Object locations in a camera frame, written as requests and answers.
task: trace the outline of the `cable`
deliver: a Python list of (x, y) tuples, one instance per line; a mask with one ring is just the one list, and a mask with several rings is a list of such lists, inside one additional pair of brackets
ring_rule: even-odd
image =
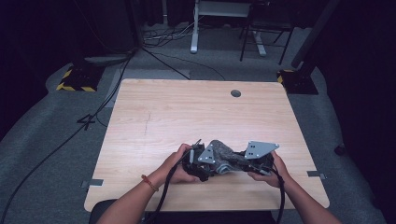
[(156, 53), (156, 52), (151, 52), (151, 53), (152, 53), (152, 54), (159, 54), (159, 55), (162, 55), (162, 56), (168, 57), (168, 58), (178, 59), (178, 60), (181, 60), (181, 61), (187, 62), (187, 63), (195, 63), (195, 64), (201, 65), (201, 66), (203, 66), (203, 67), (212, 69), (212, 70), (215, 71), (217, 74), (219, 74), (219, 76), (221, 76), (221, 78), (225, 81), (225, 77), (224, 77), (218, 70), (216, 70), (216, 69), (214, 69), (214, 68), (212, 68), (212, 67), (210, 67), (210, 66), (207, 66), (207, 65), (204, 65), (204, 64), (201, 64), (201, 63), (192, 62), (192, 61), (185, 60), (185, 59), (181, 59), (181, 58), (174, 57), (174, 56), (169, 56), (169, 55), (162, 54), (162, 53)]
[[(146, 47), (146, 48), (156, 48), (156, 47), (163, 47), (163, 46), (165, 46), (166, 44), (168, 44), (169, 42), (171, 42), (172, 40), (179, 40), (179, 39), (182, 39), (182, 38), (184, 38), (185, 36), (187, 36), (187, 35), (192, 35), (192, 33), (188, 33), (188, 34), (185, 34), (185, 35), (183, 35), (183, 33), (185, 32), (185, 31), (187, 31), (187, 30), (190, 30), (191, 28), (192, 28), (192, 26), (194, 25), (194, 22), (193, 23), (191, 23), (191, 24), (189, 24), (187, 27), (185, 27), (184, 29), (183, 28), (180, 28), (180, 29), (183, 29), (181, 32), (179, 32), (178, 34), (175, 34), (175, 28), (173, 29), (173, 32), (171, 32), (170, 34), (165, 34), (169, 29), (166, 29), (164, 32), (163, 32), (163, 34), (162, 35), (155, 35), (155, 36), (149, 36), (148, 38), (145, 38), (144, 39), (144, 47)], [(157, 41), (157, 44), (149, 44), (149, 43), (146, 43), (146, 41), (147, 40), (151, 40), (151, 39), (158, 39), (158, 41)]]
[(6, 215), (7, 215), (7, 211), (8, 208), (11, 205), (12, 200), (14, 199), (15, 195), (17, 194), (18, 190), (21, 188), (21, 186), (24, 184), (24, 182), (32, 175), (32, 173), (34, 173), (48, 158), (50, 158), (53, 154), (55, 154), (57, 151), (59, 151), (59, 149), (61, 149), (64, 145), (66, 145), (66, 143), (68, 143), (76, 134), (79, 133), (79, 131), (81, 131), (85, 125), (87, 125), (94, 117), (96, 117), (96, 115), (105, 107), (105, 105), (110, 101), (110, 99), (113, 97), (113, 95), (115, 94), (117, 88), (120, 85), (120, 82), (122, 81), (122, 77), (123, 77), (123, 73), (125, 72), (125, 68), (128, 65), (129, 61), (131, 61), (131, 59), (134, 57), (134, 53), (132, 53), (129, 58), (128, 61), (125, 63), (123, 69), (122, 69), (122, 73), (120, 74), (120, 79), (116, 85), (116, 87), (114, 88), (113, 92), (102, 102), (102, 104), (99, 106), (99, 108), (96, 110), (96, 112), (88, 118), (88, 120), (82, 124), (74, 133), (72, 133), (65, 141), (63, 141), (58, 147), (56, 147), (54, 150), (51, 151), (51, 153), (46, 156), (41, 162), (39, 162), (21, 181), (21, 183), (14, 189), (14, 191), (12, 192), (11, 196), (8, 199), (7, 205), (3, 211), (3, 215), (2, 218), (0, 220), (0, 224), (4, 224), (5, 220), (6, 220)]
[(265, 167), (265, 168), (271, 170), (276, 175), (277, 180), (279, 181), (280, 206), (279, 206), (279, 213), (278, 213), (277, 219), (276, 219), (276, 224), (280, 224), (280, 221), (282, 220), (282, 216), (283, 216), (283, 210), (285, 209), (285, 181), (283, 180), (282, 176), (277, 171), (276, 166), (275, 166), (275, 169), (273, 169), (272, 167)]
[(169, 67), (170, 69), (174, 70), (175, 72), (181, 74), (184, 78), (186, 78), (187, 80), (191, 80), (189, 77), (185, 76), (184, 74), (182, 74), (181, 72), (177, 71), (176, 68), (172, 67), (171, 65), (165, 63), (163, 60), (159, 59), (157, 56), (155, 56), (153, 53), (151, 53), (150, 51), (142, 48), (143, 51), (145, 51), (147, 54), (151, 55), (152, 57), (154, 57), (155, 59), (157, 59), (158, 61), (160, 61), (161, 63), (163, 63), (164, 65), (166, 65), (167, 67)]

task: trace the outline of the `gray carpet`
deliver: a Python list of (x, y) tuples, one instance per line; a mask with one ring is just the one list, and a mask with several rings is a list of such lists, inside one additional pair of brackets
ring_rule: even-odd
[[(220, 73), (226, 80), (276, 81), (276, 71), (290, 68), (293, 56), (309, 34), (308, 29), (297, 29), (283, 64), (278, 65), (281, 49), (270, 47), (266, 48), (268, 56), (263, 58), (255, 46), (248, 46), (244, 61), (239, 62), (242, 45), (239, 32), (233, 28), (203, 30), (197, 54), (190, 54), (190, 36), (148, 50), (216, 70), (157, 55), (177, 70), (189, 71), (191, 79), (222, 80)], [(271, 40), (272, 36), (262, 34), (262, 38)], [(68, 66), (48, 79), (49, 94), (20, 119), (0, 143), (1, 211), (23, 177), (78, 129), (77, 120), (96, 111), (120, 69), (120, 65), (113, 65), (105, 70), (98, 92), (56, 91)], [(142, 70), (171, 72), (143, 50), (136, 53), (127, 69), (130, 74)], [(371, 191), (353, 161), (333, 153), (342, 143), (340, 128), (319, 70), (314, 71), (312, 78), (319, 95), (289, 95), (289, 99), (315, 165), (328, 177), (323, 185), (330, 198), (330, 211), (344, 223), (385, 223), (380, 211), (371, 205)], [(111, 112), (111, 107), (104, 108), (98, 115), (99, 120), (107, 124)], [(6, 223), (87, 223), (90, 214), (83, 207), (86, 190), (80, 184), (92, 177), (105, 133), (106, 127), (95, 122), (45, 161), (16, 194)], [(287, 210), (282, 223), (302, 222), (296, 211)]]

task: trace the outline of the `red bracelet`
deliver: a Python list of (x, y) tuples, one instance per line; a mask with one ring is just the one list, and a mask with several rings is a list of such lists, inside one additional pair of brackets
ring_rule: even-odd
[(143, 182), (147, 183), (155, 191), (159, 190), (159, 189), (154, 187), (154, 185), (151, 183), (151, 181), (149, 181), (149, 179), (145, 175), (142, 175), (142, 179), (143, 179)]

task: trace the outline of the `wooden table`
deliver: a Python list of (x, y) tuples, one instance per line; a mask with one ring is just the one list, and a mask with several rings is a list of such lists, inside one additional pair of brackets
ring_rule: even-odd
[[(231, 96), (232, 90), (241, 92)], [(249, 140), (278, 143), (290, 174), (323, 206), (329, 200), (279, 83), (124, 79), (109, 122), (85, 209), (117, 199), (178, 149), (198, 139), (218, 139), (234, 151)], [(148, 203), (158, 205), (162, 188)], [(271, 210), (280, 205), (279, 189), (244, 172), (210, 177), (206, 182), (170, 185), (162, 211)], [(289, 198), (285, 208), (293, 208)]]

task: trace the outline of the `person's right hand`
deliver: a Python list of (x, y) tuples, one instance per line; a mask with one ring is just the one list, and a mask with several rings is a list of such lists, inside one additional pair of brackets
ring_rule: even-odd
[[(272, 151), (271, 154), (274, 157), (274, 169), (277, 170), (284, 180), (291, 178), (288, 169), (286, 168), (285, 162), (282, 161), (282, 158), (280, 158), (274, 151)], [(270, 186), (279, 188), (279, 180), (277, 179), (276, 174), (273, 172), (271, 172), (271, 175), (259, 175), (253, 172), (247, 172), (247, 174), (256, 181), (265, 181)]]

